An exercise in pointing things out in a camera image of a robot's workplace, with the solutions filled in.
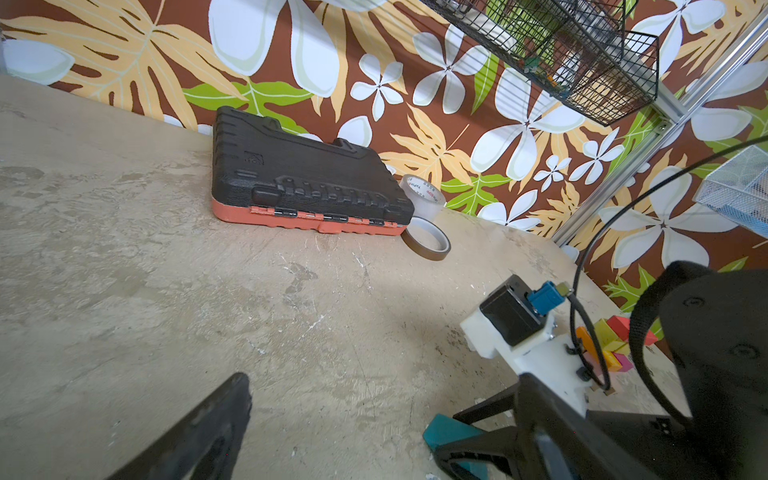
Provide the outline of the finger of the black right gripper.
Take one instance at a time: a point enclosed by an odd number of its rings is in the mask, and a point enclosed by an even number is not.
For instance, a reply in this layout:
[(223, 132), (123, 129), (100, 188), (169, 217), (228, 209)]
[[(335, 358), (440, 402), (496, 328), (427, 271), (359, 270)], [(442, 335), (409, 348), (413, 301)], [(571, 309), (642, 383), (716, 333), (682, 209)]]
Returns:
[(515, 395), (518, 387), (518, 384), (512, 385), (494, 396), (454, 414), (453, 419), (471, 425), (489, 417), (511, 411), (515, 405)]
[(452, 479), (471, 479), (455, 464), (472, 461), (492, 465), (513, 479), (539, 479), (536, 462), (527, 458), (522, 448), (522, 436), (517, 427), (504, 427), (440, 446), (433, 452), (437, 466)]

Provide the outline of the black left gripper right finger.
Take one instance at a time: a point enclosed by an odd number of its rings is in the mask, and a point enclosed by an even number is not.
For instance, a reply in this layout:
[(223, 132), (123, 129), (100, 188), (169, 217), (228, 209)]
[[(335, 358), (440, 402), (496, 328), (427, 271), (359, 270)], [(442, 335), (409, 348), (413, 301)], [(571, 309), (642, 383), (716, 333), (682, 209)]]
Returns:
[(532, 374), (519, 377), (516, 449), (522, 479), (655, 479)]

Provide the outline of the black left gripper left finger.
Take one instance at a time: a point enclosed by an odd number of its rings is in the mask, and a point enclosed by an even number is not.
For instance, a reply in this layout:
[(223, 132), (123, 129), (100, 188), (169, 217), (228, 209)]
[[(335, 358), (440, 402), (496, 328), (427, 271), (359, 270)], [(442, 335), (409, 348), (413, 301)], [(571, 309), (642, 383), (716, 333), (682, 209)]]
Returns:
[(230, 479), (250, 420), (249, 377), (236, 372), (112, 479)]

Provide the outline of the teal triangular block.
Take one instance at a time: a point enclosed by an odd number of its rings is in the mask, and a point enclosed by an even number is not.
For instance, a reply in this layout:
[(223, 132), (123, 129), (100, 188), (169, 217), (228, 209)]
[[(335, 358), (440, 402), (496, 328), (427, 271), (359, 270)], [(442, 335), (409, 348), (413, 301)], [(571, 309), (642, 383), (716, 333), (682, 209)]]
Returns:
[[(424, 431), (423, 438), (430, 451), (435, 452), (440, 446), (477, 437), (483, 433), (484, 430), (477, 427), (437, 414)], [(456, 468), (469, 474), (471, 479), (489, 479), (488, 468), (484, 463), (465, 461), (455, 464), (453, 469)]]

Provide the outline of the orange rectangular block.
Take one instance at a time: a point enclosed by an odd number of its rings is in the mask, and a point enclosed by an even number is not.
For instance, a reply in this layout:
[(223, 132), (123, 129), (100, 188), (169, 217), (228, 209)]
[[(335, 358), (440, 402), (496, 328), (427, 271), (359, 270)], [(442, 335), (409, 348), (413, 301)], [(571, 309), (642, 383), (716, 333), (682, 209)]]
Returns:
[[(597, 348), (592, 341), (591, 336), (589, 335), (587, 329), (584, 326), (580, 326), (576, 329), (576, 335), (577, 338), (581, 341), (584, 349), (586, 352), (590, 352), (592, 355), (594, 355), (598, 359), (597, 355)], [(619, 367), (618, 362), (616, 361), (615, 357), (613, 356), (612, 352), (602, 351), (607, 369), (610, 372), (618, 372), (617, 369)]]

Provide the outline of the yellow green cube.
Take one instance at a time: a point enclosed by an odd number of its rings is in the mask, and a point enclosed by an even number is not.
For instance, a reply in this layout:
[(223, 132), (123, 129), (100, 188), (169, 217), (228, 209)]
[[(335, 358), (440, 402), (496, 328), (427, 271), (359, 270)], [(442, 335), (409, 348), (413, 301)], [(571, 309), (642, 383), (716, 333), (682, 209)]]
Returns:
[(594, 324), (594, 329), (601, 345), (601, 349), (604, 351), (615, 352), (620, 350), (626, 344), (626, 341), (623, 340), (603, 319)]

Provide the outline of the pink rectangular block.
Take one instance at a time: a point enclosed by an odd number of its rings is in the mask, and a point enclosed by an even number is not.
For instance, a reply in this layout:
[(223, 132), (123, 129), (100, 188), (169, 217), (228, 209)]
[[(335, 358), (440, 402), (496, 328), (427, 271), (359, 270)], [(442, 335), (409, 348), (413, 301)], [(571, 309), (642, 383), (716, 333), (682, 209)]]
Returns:
[(590, 352), (585, 352), (584, 357), (589, 363), (589, 365), (592, 367), (592, 371), (594, 375), (597, 377), (597, 379), (600, 382), (603, 382), (604, 381), (603, 370), (601, 368), (601, 365), (598, 359), (594, 355), (592, 355)]

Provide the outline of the magenta block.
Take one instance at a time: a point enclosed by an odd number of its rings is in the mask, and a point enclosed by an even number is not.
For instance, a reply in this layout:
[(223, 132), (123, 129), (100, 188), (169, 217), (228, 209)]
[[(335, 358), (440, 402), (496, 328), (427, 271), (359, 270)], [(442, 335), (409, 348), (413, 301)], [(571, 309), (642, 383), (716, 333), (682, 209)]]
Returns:
[(618, 372), (628, 372), (634, 368), (634, 364), (627, 356), (618, 352), (614, 352), (613, 356), (615, 357), (619, 365), (617, 369)]

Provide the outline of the red block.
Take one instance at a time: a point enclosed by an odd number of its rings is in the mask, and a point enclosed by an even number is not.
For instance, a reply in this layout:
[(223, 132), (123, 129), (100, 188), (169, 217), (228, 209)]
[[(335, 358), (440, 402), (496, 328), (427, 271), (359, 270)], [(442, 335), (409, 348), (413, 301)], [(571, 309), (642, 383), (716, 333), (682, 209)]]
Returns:
[[(611, 316), (606, 320), (607, 325), (618, 336), (618, 338), (624, 342), (629, 341), (630, 334), (630, 320), (621, 316)], [(646, 346), (655, 344), (658, 341), (658, 337), (652, 332), (648, 331), (644, 340)]]

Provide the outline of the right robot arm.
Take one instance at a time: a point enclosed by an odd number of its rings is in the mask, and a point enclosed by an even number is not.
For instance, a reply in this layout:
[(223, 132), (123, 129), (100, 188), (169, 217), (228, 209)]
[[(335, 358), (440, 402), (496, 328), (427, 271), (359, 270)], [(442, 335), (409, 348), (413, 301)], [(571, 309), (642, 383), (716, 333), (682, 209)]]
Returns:
[(453, 479), (489, 467), (516, 479), (763, 479), (767, 475), (767, 274), (676, 261), (629, 319), (630, 357), (659, 415), (591, 410), (582, 342), (547, 337), (574, 295), (512, 276), (461, 325), (469, 346), (501, 356), (515, 385), (424, 439)]

